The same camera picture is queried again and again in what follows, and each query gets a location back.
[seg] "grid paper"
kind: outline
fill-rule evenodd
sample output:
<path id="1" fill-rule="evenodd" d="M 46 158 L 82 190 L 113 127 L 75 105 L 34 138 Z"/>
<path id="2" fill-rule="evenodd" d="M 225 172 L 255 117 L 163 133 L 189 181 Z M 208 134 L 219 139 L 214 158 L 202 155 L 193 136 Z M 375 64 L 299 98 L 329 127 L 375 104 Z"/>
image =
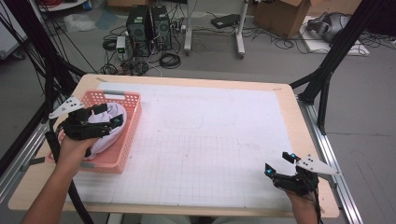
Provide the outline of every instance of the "grid paper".
<path id="1" fill-rule="evenodd" d="M 291 152 L 276 95 L 160 85 L 102 83 L 136 91 L 142 115 L 121 175 L 80 172 L 84 202 L 290 209 L 264 175 L 268 162 L 291 175 Z"/>

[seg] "computer tower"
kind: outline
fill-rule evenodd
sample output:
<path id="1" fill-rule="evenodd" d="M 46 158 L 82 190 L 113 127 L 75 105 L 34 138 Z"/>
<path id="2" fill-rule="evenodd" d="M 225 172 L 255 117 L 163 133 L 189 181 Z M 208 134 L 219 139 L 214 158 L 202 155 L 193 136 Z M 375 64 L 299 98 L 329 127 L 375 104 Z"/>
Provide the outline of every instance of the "computer tower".
<path id="1" fill-rule="evenodd" d="M 152 23 L 154 28 L 154 38 L 159 50 L 172 48 L 171 22 L 165 6 L 151 8 Z"/>
<path id="2" fill-rule="evenodd" d="M 126 29 L 131 41 L 133 55 L 150 55 L 149 43 L 153 39 L 152 23 L 148 6 L 132 6 L 126 21 Z"/>

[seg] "human arm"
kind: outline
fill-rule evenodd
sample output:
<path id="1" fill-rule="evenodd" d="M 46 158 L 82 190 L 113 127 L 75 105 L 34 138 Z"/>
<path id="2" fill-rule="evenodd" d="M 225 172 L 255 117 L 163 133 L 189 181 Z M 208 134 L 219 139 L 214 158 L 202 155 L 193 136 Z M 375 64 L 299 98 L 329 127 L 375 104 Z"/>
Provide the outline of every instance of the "human arm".
<path id="1" fill-rule="evenodd" d="M 287 191 L 286 194 L 291 201 L 292 211 L 297 224 L 318 224 L 315 203 L 310 195 L 298 196 Z"/>
<path id="2" fill-rule="evenodd" d="M 73 176 L 78 172 L 86 149 L 96 140 L 76 141 L 67 136 L 64 137 L 58 163 L 21 223 L 59 222 Z"/>

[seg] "plastic container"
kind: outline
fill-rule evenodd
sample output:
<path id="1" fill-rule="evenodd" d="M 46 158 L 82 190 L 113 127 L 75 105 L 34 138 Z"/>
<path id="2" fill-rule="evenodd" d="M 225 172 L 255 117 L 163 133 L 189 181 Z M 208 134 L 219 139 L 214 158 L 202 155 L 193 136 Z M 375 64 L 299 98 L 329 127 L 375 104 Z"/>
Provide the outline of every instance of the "plastic container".
<path id="1" fill-rule="evenodd" d="M 81 98 L 81 102 L 86 107 L 111 102 L 119 103 L 125 107 L 128 118 L 125 130 L 119 139 L 104 152 L 96 155 L 94 159 L 83 161 L 80 168 L 82 171 L 121 174 L 128 161 L 129 151 L 134 141 L 134 133 L 142 113 L 140 94 L 128 91 L 93 90 L 86 91 Z M 52 153 L 46 157 L 46 161 L 54 162 Z"/>

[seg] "gray floor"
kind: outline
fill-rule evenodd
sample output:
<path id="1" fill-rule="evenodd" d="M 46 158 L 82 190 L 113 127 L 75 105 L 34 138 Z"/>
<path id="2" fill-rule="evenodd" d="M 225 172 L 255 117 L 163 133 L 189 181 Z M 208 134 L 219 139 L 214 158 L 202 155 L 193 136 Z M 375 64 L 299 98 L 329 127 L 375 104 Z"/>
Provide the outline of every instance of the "gray floor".
<path id="1" fill-rule="evenodd" d="M 88 12 L 97 21 L 102 10 Z M 210 16 L 196 23 L 209 26 Z M 121 26 L 118 18 L 108 30 L 95 29 L 73 33 L 70 37 L 95 69 L 104 63 L 102 37 Z M 82 60 L 63 35 L 72 64 L 86 71 L 92 69 Z M 253 82 L 291 83 L 315 71 L 325 55 L 302 54 L 297 48 L 280 49 L 268 35 L 245 38 L 246 56 L 236 55 L 233 36 L 208 32 L 193 34 L 189 57 L 180 52 L 181 66 L 175 70 L 161 69 L 163 77 L 206 78 Z M 329 95 L 326 130 L 352 196 L 364 223 L 394 223 L 396 219 L 396 119 L 395 64 L 396 50 L 371 48 L 369 57 L 347 56 L 336 70 Z M 0 121 L 2 133 L 0 156 L 3 156 L 30 117 L 43 102 L 42 91 L 28 60 L 0 61 Z M 148 76 L 160 73 L 151 69 Z M 7 209 L 8 197 L 0 205 L 0 217 L 7 223 L 18 223 L 23 212 Z M 106 223 L 106 214 L 92 214 L 96 223 Z M 124 223 L 135 223 L 138 216 L 128 216 Z M 293 223 L 290 218 L 272 218 L 268 223 Z M 325 219 L 325 223 L 347 223 L 343 216 Z M 62 223 L 79 223 L 74 213 L 63 215 Z"/>

